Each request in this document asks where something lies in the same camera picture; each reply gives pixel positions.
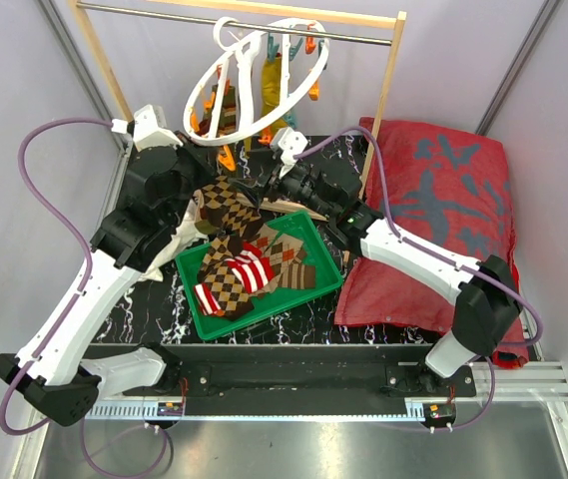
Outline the white round clip hanger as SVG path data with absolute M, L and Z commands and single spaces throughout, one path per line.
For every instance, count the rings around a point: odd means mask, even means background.
M 222 40 L 222 30 L 228 20 L 236 19 L 224 16 L 213 26 L 213 40 L 222 54 L 194 87 L 183 114 L 185 133 L 195 143 L 207 147 L 234 144 L 257 134 L 269 140 L 277 130 L 287 127 L 283 115 L 308 97 L 308 90 L 314 82 L 319 81 L 329 57 L 329 39 L 271 33 L 280 45 L 279 53 L 282 55 L 281 94 L 279 106 L 263 116 L 262 69 L 267 59 L 268 33 L 249 29 L 247 35 L 237 37 L 233 43 L 226 43 Z M 317 20 L 295 17 L 268 25 L 326 32 Z M 203 137 L 195 134 L 190 126 L 190 110 L 195 108 L 199 121 L 202 120 L 204 102 L 210 98 L 214 85 L 217 86 L 217 92 L 212 119 L 208 134 Z M 236 89 L 237 128 L 227 136 L 218 136 L 218 122 L 227 86 Z

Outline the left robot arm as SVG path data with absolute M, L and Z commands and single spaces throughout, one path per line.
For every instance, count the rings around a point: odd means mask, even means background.
M 96 401 L 135 388 L 179 385 L 179 359 L 159 344 L 101 359 L 84 354 L 115 304 L 171 241 L 195 191 L 217 175 L 214 149 L 184 135 L 177 146 L 138 149 L 122 202 L 104 217 L 64 298 L 18 352 L 0 355 L 0 378 L 46 419 L 80 421 Z

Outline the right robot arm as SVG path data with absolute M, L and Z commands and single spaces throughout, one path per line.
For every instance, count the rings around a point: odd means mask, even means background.
M 231 184 L 255 207 L 285 197 L 325 217 L 328 235 L 340 249 L 390 266 L 453 305 L 451 329 L 428 351 L 416 373 L 426 394 L 443 393 L 462 365 L 491 356 L 521 313 L 522 299 L 504 259 L 457 254 L 394 226 L 388 210 L 373 209 L 319 170 L 294 166 L 282 175 L 273 169 Z

